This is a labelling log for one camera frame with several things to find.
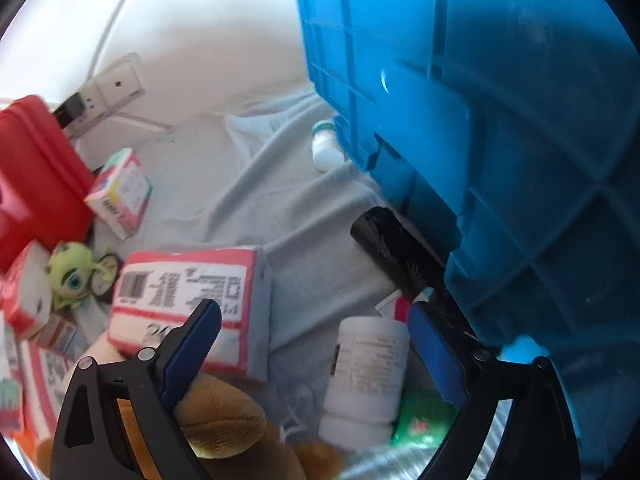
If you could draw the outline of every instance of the red container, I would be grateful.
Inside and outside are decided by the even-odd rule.
[[[50,251],[84,241],[92,213],[82,200],[93,180],[39,97],[0,111],[0,271],[31,240]]]

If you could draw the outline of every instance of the barcode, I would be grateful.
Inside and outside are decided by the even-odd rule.
[[[125,272],[120,287],[121,298],[142,298],[145,293],[148,272]]]
[[[102,201],[102,205],[105,206],[105,208],[107,208],[109,210],[109,213],[111,213],[112,215],[117,215],[118,214],[118,209],[116,208],[116,206],[114,206],[110,200],[103,200]]]

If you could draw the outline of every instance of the green packet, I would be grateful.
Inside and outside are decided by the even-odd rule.
[[[438,447],[458,410],[437,392],[405,390],[390,446]]]

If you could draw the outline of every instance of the blue plastic crate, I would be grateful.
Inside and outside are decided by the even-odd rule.
[[[486,343],[551,350],[595,474],[640,414],[640,57],[620,22],[604,0],[298,1],[339,142]]]

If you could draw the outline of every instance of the white bottle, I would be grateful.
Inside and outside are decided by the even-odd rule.
[[[319,435],[344,449],[384,445],[398,416],[409,333],[404,323],[349,317],[340,323]]]
[[[314,166],[323,173],[334,170],[344,164],[344,153],[335,140],[334,122],[318,121],[311,129],[311,152]]]

